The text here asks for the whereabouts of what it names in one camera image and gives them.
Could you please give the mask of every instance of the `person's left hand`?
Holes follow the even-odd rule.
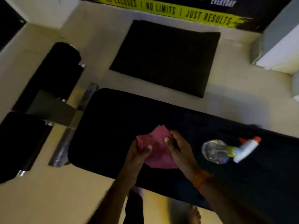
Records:
[[[137,181],[137,176],[144,164],[144,160],[151,154],[152,146],[148,146],[144,151],[137,151],[137,140],[133,140],[129,148],[125,163],[118,174],[117,180],[122,182],[122,187],[129,191]]]

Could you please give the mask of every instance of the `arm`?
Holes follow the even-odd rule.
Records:
[[[198,167],[191,145],[177,132],[170,131],[173,135],[179,150],[175,148],[174,143],[169,138],[165,138],[171,156],[184,173],[185,177],[194,183],[194,177],[197,173],[205,172]],[[232,199],[212,177],[207,178],[203,175],[202,181],[196,185],[199,192],[205,197],[211,208],[217,213],[223,224],[266,224],[269,223],[254,211],[244,207],[236,200]]]
[[[151,147],[138,153],[137,140],[133,141],[122,170],[88,224],[118,224],[126,195],[135,185],[144,160],[150,153]]]

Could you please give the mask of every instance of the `cleaning cloth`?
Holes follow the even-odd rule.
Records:
[[[165,137],[169,137],[173,140],[172,135],[164,125],[157,126],[153,132],[147,135],[136,136],[139,150],[143,151],[149,145],[152,146],[152,153],[145,159],[145,164],[151,168],[178,168],[172,159],[167,145],[165,144]]]

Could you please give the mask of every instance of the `person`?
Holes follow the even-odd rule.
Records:
[[[200,169],[192,153],[191,145],[177,131],[171,130],[170,134],[175,142],[168,137],[164,140],[175,164],[204,196],[223,224],[270,223],[263,216],[233,199],[217,183],[214,177],[205,170]],[[151,154],[152,147],[149,146],[143,152],[138,153],[137,146],[137,140],[134,140],[117,179],[108,190],[88,224],[118,224],[127,195],[126,216],[123,224],[144,223],[142,197],[136,192],[134,186],[144,160]],[[200,215],[197,209],[192,206],[191,211],[193,215],[191,215],[190,223],[196,223],[194,220],[200,223]]]

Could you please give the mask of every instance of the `orange thread wristband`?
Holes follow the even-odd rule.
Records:
[[[197,169],[194,172],[192,183],[195,186],[195,188],[197,188],[197,190],[199,191],[201,185],[211,177],[212,176],[210,175],[209,172],[202,169]]]

